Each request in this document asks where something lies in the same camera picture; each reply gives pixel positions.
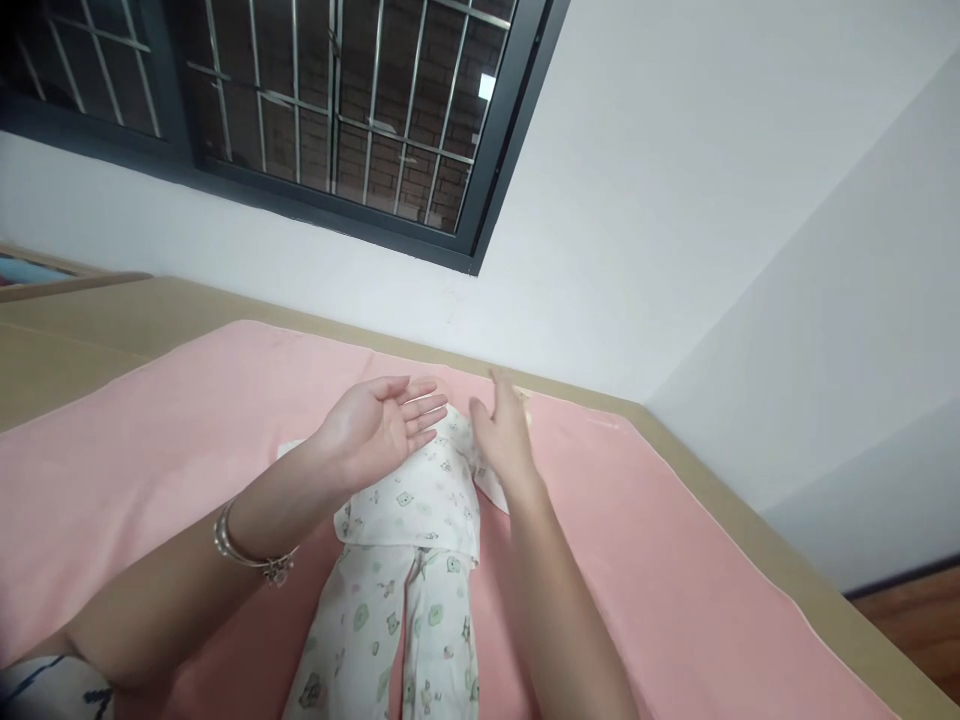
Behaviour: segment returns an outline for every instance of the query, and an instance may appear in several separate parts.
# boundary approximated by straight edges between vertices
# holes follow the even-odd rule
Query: pant leg
[[[470,718],[479,711],[469,556],[420,550],[407,585],[403,720]]]
[[[415,556],[412,547],[344,547],[320,594],[284,720],[387,716]]]

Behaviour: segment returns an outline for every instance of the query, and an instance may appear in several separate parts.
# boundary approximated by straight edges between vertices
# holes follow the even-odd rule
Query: window
[[[43,0],[0,127],[477,274],[569,0]]]

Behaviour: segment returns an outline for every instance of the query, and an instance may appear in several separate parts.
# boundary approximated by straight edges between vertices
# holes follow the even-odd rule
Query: metal grille
[[[43,2],[16,37],[11,85],[161,137],[145,59],[150,48],[140,38],[130,0]]]
[[[456,230],[514,0],[179,0],[208,154]]]

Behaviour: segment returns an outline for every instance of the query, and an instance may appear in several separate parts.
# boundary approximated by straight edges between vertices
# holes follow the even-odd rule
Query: white wall
[[[958,118],[960,53],[649,402],[841,585],[960,551],[956,422],[935,471],[915,437],[929,425],[905,429],[960,398]],[[922,522],[944,512],[946,545]],[[877,543],[864,564],[861,544],[827,542],[841,521],[845,540],[883,529],[900,551]]]
[[[764,517],[841,591],[960,552],[960,401],[802,487]]]
[[[0,232],[642,401],[958,40],[950,0],[575,0],[479,278],[6,135]]]

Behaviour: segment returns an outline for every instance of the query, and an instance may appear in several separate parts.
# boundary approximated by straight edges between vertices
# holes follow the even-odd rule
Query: garment
[[[0,716],[8,720],[112,720],[113,690],[93,666],[58,655],[0,672]]]
[[[474,480],[481,470],[492,483],[496,476],[455,409],[436,429],[430,444],[336,513],[345,545],[321,592],[286,720],[386,717],[401,622],[404,720],[477,717]]]

